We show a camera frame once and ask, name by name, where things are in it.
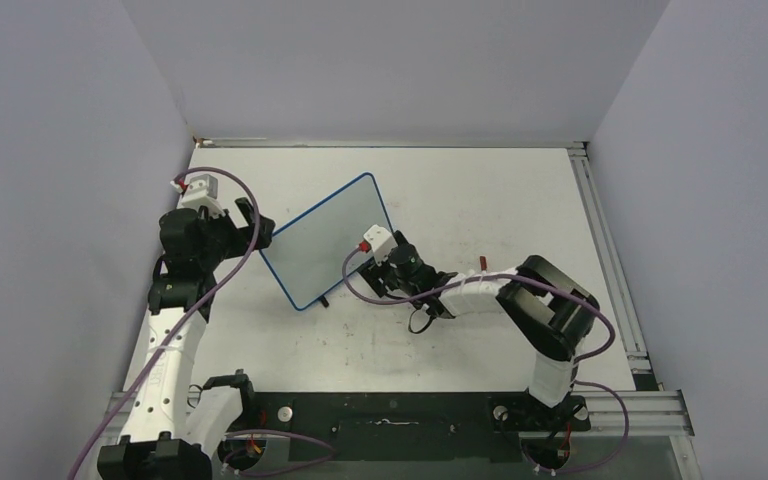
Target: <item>tabletop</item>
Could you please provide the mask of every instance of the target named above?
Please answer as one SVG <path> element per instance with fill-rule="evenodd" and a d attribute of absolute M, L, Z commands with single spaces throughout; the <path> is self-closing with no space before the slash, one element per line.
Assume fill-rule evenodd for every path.
<path fill-rule="evenodd" d="M 371 172 L 396 229 L 442 271 L 519 265 L 539 254 L 589 290 L 616 328 L 614 310 L 565 149 L 526 148 L 200 148 L 191 167 L 240 177 L 260 210 L 281 226 L 359 174 Z M 219 178 L 219 200 L 244 225 Z M 216 271 L 223 277 L 237 260 Z M 353 285 L 373 295 L 355 275 Z M 216 296 L 192 383 L 244 369 L 258 391 L 522 391 L 534 348 L 504 314 L 438 319 L 407 331 L 409 305 L 375 306 L 340 285 L 329 308 L 298 312 L 259 255 Z M 598 322 L 584 351 L 601 345 Z M 143 325 L 126 387 L 142 367 Z M 621 341 L 582 362 L 578 378 L 634 390 Z"/>

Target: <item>gray wall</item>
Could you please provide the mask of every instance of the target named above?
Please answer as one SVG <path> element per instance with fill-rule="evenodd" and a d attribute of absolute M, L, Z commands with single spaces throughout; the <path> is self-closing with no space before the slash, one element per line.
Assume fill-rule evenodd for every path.
<path fill-rule="evenodd" d="M 0 479 L 63 478 L 121 387 L 191 143 L 118 1 L 0 1 Z"/>
<path fill-rule="evenodd" d="M 590 154 L 705 477 L 768 478 L 768 2 L 670 2 Z"/>
<path fill-rule="evenodd" d="M 204 137 L 584 140 L 668 0 L 123 0 Z"/>

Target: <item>purple cable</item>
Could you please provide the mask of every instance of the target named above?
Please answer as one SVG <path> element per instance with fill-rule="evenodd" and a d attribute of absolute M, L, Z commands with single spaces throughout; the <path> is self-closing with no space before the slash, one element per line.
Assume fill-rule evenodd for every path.
<path fill-rule="evenodd" d="M 593 350 L 592 352 L 587 352 L 575 357 L 575 363 L 578 363 L 582 360 L 587 360 L 588 358 L 593 358 L 596 355 L 600 355 L 604 353 L 606 350 L 611 348 L 611 345 L 614 344 L 614 340 L 617 338 L 617 334 L 614 331 L 614 327 L 611 325 L 611 322 L 608 320 L 608 317 L 606 317 L 602 312 L 600 312 L 598 308 L 587 303 L 584 299 L 578 298 L 575 295 L 569 294 L 567 292 L 558 290 L 557 288 L 551 285 L 546 285 L 545 283 L 538 282 L 537 280 L 533 280 L 531 278 L 523 277 L 520 275 L 512 275 L 510 273 L 494 273 L 492 275 L 469 277 L 463 282 L 456 282 L 448 285 L 443 285 L 442 287 L 437 287 L 427 292 L 422 292 L 419 295 L 414 295 L 412 297 L 402 298 L 399 300 L 379 300 L 376 298 L 369 298 L 367 296 L 364 296 L 362 293 L 358 292 L 357 290 L 355 290 L 355 287 L 353 287 L 352 284 L 349 283 L 349 274 L 348 274 L 349 261 L 352 259 L 352 257 L 357 255 L 358 252 L 360 252 L 360 247 L 352 250 L 352 253 L 350 253 L 349 256 L 346 257 L 345 260 L 343 260 L 343 269 L 342 269 L 343 283 L 346 284 L 346 287 L 349 289 L 350 292 L 352 292 L 352 294 L 354 294 L 354 296 L 360 298 L 361 300 L 367 303 L 372 303 L 374 305 L 399 305 L 402 303 L 413 302 L 414 300 L 421 300 L 425 297 L 430 297 L 431 295 L 436 295 L 440 292 L 445 292 L 446 290 L 449 290 L 452 288 L 457 288 L 461 286 L 461 283 L 473 283 L 473 282 L 479 282 L 483 280 L 497 280 L 500 278 L 504 278 L 507 280 L 513 280 L 516 282 L 524 283 L 526 285 L 530 285 L 532 287 L 536 287 L 541 290 L 545 290 L 556 297 L 561 297 L 573 303 L 581 305 L 585 310 L 595 315 L 596 318 L 598 318 L 599 321 L 602 322 L 602 325 L 605 325 L 605 328 L 608 329 L 608 340 L 605 342 L 605 344 L 597 348 L 596 350 Z"/>
<path fill-rule="evenodd" d="M 257 200 L 255 200 L 251 190 L 245 183 L 243 183 L 242 180 L 240 180 L 234 174 L 228 171 L 225 171 L 219 168 L 214 168 L 214 167 L 194 167 L 178 174 L 178 176 L 176 176 L 174 180 L 177 182 L 178 180 L 183 179 L 187 175 L 191 173 L 196 173 L 196 172 L 210 172 L 210 173 L 217 173 L 219 175 L 224 175 L 229 179 L 233 180 L 237 185 L 242 187 L 242 189 L 246 192 L 246 195 L 248 196 L 249 200 L 251 200 L 251 203 L 252 203 L 252 210 L 254 211 L 252 215 L 254 217 L 254 231 L 255 232 L 260 231 L 260 210 L 257 208 Z M 181 319 L 178 320 L 178 323 L 176 323 L 175 326 L 169 330 L 169 334 L 166 335 L 166 338 L 164 338 L 163 341 L 160 342 L 161 347 L 165 347 L 169 345 L 172 339 L 175 338 L 175 335 L 177 335 L 177 333 L 181 330 L 181 328 L 184 327 L 184 324 L 187 323 L 187 320 L 189 320 L 190 317 L 192 317 L 193 314 L 197 312 L 198 309 L 202 307 L 202 305 L 205 304 L 205 302 L 207 302 L 208 300 L 211 299 L 211 297 L 216 295 L 216 292 L 218 292 L 220 288 L 224 287 L 225 284 L 228 283 L 228 281 L 231 280 L 231 278 L 234 275 L 236 275 L 241 268 L 243 268 L 243 265 L 246 264 L 252 252 L 254 251 L 254 246 L 255 246 L 255 241 L 254 240 L 250 241 L 248 248 L 246 248 L 246 253 L 243 254 L 243 257 L 240 259 L 237 265 L 230 272 L 228 272 L 228 275 L 225 275 L 225 278 L 223 278 L 219 283 L 217 283 L 215 287 L 208 290 L 207 293 L 204 294 L 204 296 L 202 296 L 192 307 L 190 307 L 189 310 L 186 311 L 186 313 L 184 313 L 184 316 L 182 316 Z M 143 369 L 140 370 L 140 373 L 139 375 L 137 375 L 137 378 L 134 380 L 134 383 L 131 384 L 128 390 L 125 391 L 125 394 L 122 395 L 122 398 L 120 398 L 119 401 L 116 402 L 116 405 L 114 405 L 113 408 L 110 409 L 110 411 L 107 413 L 107 415 L 105 415 L 104 418 L 101 420 L 101 423 L 98 425 L 98 427 L 96 427 L 92 435 L 90 435 L 90 438 L 89 440 L 87 440 L 87 443 L 85 443 L 84 446 L 81 448 L 81 451 L 78 452 L 78 458 L 75 459 L 75 463 L 72 464 L 72 468 L 69 469 L 69 474 L 66 477 L 68 480 L 75 480 L 75 477 L 78 476 L 78 471 L 81 469 L 81 464 L 84 463 L 84 460 L 87 458 L 87 455 L 89 455 L 93 445 L 95 445 L 95 442 L 98 441 L 99 437 L 101 437 L 101 434 L 104 433 L 104 429 L 107 428 L 107 425 L 110 424 L 110 422 L 113 420 L 116 414 L 119 413 L 120 410 L 122 410 L 122 407 L 125 405 L 125 402 L 127 402 L 128 399 L 134 395 L 137 389 L 139 389 L 140 385 L 143 383 L 143 381 L 145 381 L 149 372 L 151 372 L 152 367 L 154 367 L 154 364 L 157 363 L 157 360 L 160 358 L 162 354 L 163 354 L 162 348 L 158 348 L 154 352 L 151 358 L 149 358 L 148 361 L 146 362 Z"/>
<path fill-rule="evenodd" d="M 329 455 L 325 455 L 324 457 L 319 457 L 314 460 L 309 460 L 307 462 L 301 462 L 296 465 L 290 465 L 287 467 L 279 468 L 277 470 L 271 470 L 268 472 L 249 472 L 247 470 L 244 470 L 240 472 L 240 475 L 243 477 L 253 477 L 253 478 L 264 478 L 264 477 L 274 477 L 276 475 L 283 475 L 285 473 L 294 472 L 296 470 L 300 470 L 302 468 L 312 467 L 314 465 L 318 465 L 320 463 L 325 463 L 331 459 L 334 458 L 334 455 L 337 454 L 337 449 L 332 447 L 330 444 L 323 442 L 322 440 L 319 440 L 318 438 L 308 437 L 307 435 L 300 435 L 298 433 L 293 432 L 282 432 L 279 430 L 264 430 L 264 429 L 252 429 L 252 430 L 240 430 L 239 432 L 230 432 L 225 434 L 226 438 L 229 437 L 241 437 L 244 435 L 275 435 L 279 437 L 285 437 L 285 438 L 292 438 L 294 440 L 301 440 L 303 442 L 311 443 L 313 445 L 320 446 L 331 453 Z M 225 458 L 222 460 L 223 463 L 227 464 L 228 461 L 230 461 L 232 458 L 234 458 L 237 454 L 242 453 L 246 450 L 245 447 L 238 448 L 237 450 L 234 450 L 233 452 L 229 453 L 228 455 L 225 455 Z"/>
<path fill-rule="evenodd" d="M 625 402 L 623 402 L 622 397 L 620 397 L 620 394 L 618 394 L 617 392 L 611 390 L 609 387 L 607 387 L 605 385 L 602 385 L 601 383 L 582 382 L 580 380 L 576 380 L 575 384 L 576 385 L 582 385 L 582 386 L 585 386 L 585 387 L 601 388 L 602 390 L 610 393 L 614 398 L 617 399 L 617 402 L 619 402 L 620 408 L 623 411 L 623 422 L 624 422 L 623 436 L 622 436 L 622 438 L 620 438 L 620 443 L 617 444 L 617 448 L 615 448 L 614 451 L 611 452 L 610 454 L 608 454 L 605 458 L 603 458 L 601 460 L 598 460 L 596 462 L 593 462 L 593 463 L 588 463 L 587 465 L 580 465 L 578 467 L 562 468 L 560 470 L 555 470 L 556 474 L 557 473 L 563 473 L 563 474 L 566 474 L 566 473 L 581 473 L 581 472 L 586 472 L 588 470 L 593 470 L 594 468 L 599 468 L 602 465 L 604 465 L 604 464 L 610 462 L 611 460 L 613 460 L 614 457 L 616 457 L 617 455 L 619 455 L 620 452 L 622 451 L 623 447 L 625 447 L 626 441 L 628 441 L 628 430 L 629 430 L 629 427 L 631 426 L 630 425 L 631 422 L 630 422 L 630 419 L 628 418 L 628 408 L 626 407 Z M 544 467 L 542 465 L 538 465 L 537 462 L 532 460 L 532 458 L 529 457 L 527 453 L 525 453 L 525 458 L 527 458 L 534 465 L 537 465 L 537 467 L 540 468 L 541 471 L 552 473 L 551 469 L 548 469 L 548 468 L 546 468 L 546 467 Z"/>

